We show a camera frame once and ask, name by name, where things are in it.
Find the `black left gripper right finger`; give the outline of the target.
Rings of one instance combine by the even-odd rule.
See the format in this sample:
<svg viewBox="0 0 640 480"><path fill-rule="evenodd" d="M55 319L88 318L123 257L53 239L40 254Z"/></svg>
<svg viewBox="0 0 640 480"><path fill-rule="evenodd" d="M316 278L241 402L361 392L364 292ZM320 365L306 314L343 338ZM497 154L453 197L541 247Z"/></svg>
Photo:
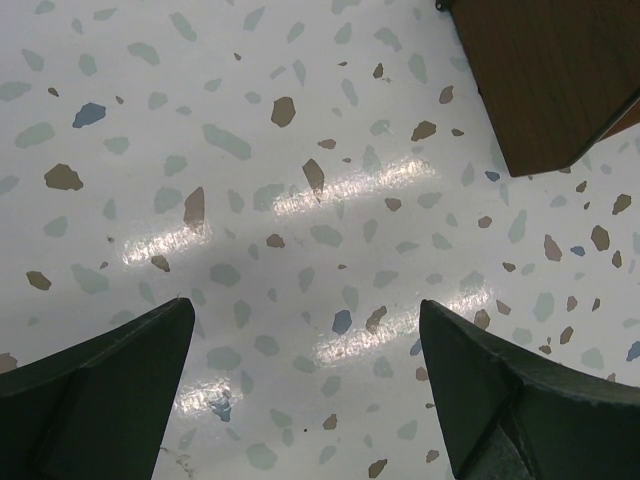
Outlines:
<svg viewBox="0 0 640 480"><path fill-rule="evenodd" d="M638 388L543 358L432 300L419 332L454 478L638 478Z"/></svg>

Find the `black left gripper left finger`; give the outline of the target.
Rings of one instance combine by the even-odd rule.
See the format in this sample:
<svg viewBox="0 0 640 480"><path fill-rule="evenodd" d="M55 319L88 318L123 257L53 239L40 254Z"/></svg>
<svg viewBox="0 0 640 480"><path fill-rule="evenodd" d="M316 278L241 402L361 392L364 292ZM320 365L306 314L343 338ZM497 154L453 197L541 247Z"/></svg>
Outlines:
<svg viewBox="0 0 640 480"><path fill-rule="evenodd" d="M26 366L2 355L2 478L151 478L193 329L175 298Z"/></svg>

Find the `brown wooden desk organizer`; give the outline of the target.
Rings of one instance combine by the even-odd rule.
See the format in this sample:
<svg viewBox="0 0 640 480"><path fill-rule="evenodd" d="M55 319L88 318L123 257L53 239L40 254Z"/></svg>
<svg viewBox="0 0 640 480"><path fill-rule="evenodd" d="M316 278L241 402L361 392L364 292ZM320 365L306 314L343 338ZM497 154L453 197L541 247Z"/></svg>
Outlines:
<svg viewBox="0 0 640 480"><path fill-rule="evenodd" d="M639 123L638 0L438 1L509 174L572 166Z"/></svg>

